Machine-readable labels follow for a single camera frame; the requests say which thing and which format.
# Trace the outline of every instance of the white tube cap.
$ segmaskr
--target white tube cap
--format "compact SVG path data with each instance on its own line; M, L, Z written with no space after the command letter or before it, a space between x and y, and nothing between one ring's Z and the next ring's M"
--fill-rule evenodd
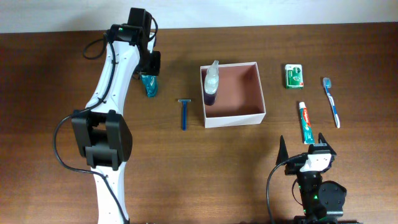
M305 103L304 103L304 102L300 102L300 103L298 104L298 107L299 107L300 109L305 108Z

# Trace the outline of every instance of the open box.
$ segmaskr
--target open box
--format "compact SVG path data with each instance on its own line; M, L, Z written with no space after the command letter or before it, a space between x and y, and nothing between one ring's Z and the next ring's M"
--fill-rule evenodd
M201 98L205 128L259 124L266 115L257 62L219 65L216 102L205 105L203 99L207 69L200 67Z

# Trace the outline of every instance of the green soap box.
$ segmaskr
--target green soap box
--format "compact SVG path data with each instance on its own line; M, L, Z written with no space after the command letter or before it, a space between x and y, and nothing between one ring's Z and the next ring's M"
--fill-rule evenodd
M303 67L301 65L287 64L285 74L286 88L304 88Z

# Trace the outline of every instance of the toothbrush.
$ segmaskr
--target toothbrush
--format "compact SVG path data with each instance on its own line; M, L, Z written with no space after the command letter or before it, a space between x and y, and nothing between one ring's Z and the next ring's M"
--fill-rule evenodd
M338 115L337 115L337 110L336 110L336 106L335 106L335 101L333 100L333 97L331 96L331 94L330 94L330 92L329 92L329 88L331 88L331 81L330 81L330 78L323 78L323 87L325 88L326 95L327 95L328 98L329 98L331 110L333 111L333 116L335 117L336 127L337 127L337 128L340 128L340 119L338 118Z

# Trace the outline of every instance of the white background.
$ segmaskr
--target white background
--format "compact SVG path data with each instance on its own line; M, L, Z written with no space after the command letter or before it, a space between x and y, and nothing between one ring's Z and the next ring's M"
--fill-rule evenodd
M161 29L398 21L398 0L0 0L0 32L105 30L130 7Z

